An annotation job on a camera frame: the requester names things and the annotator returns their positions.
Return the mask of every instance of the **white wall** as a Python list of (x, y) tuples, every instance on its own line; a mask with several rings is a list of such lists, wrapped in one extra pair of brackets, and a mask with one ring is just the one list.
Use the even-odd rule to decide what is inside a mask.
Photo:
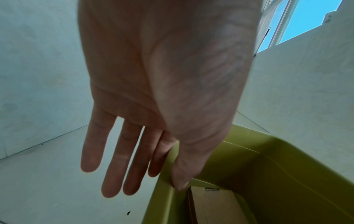
[(239, 111), (354, 181), (354, 1), (256, 56)]
[(73, 0), (0, 1), (0, 158), (87, 125)]

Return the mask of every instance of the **plastic container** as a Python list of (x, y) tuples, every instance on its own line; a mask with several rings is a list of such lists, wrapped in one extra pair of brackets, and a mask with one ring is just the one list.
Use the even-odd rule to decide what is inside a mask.
[[(186, 223), (185, 191), (159, 176), (143, 223)], [(354, 223), (354, 185), (289, 143), (233, 125), (192, 186), (232, 190), (249, 223)]]

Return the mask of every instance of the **blue sky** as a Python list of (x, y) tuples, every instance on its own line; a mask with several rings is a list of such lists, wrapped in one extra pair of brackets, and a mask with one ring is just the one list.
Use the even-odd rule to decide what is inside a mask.
[[(299, 0), (299, 3), (289, 22), (288, 28), (286, 29), (280, 42), (287, 41), (297, 35), (320, 26), (325, 14), (331, 11), (336, 11), (341, 1), (342, 0)], [(287, 3), (288, 0), (283, 0), (278, 5), (274, 17), (270, 23), (271, 30), (269, 31), (269, 34), (265, 38), (259, 51), (263, 51), (268, 48)]]

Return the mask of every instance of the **white floor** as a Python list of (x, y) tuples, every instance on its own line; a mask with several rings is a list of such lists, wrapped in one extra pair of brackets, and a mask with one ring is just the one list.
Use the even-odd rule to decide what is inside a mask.
[[(97, 171), (80, 170), (87, 126), (0, 160), (0, 221), (6, 224), (140, 223), (157, 178), (146, 175), (138, 193), (105, 199), (100, 193), (122, 119), (118, 119)], [(263, 131), (237, 114), (234, 123)]]

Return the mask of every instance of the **cardboard box lid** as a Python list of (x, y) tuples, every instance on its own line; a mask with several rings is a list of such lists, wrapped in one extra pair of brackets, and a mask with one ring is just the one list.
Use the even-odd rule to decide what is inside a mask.
[(187, 190), (186, 200), (193, 224), (248, 224), (230, 190), (192, 186)]

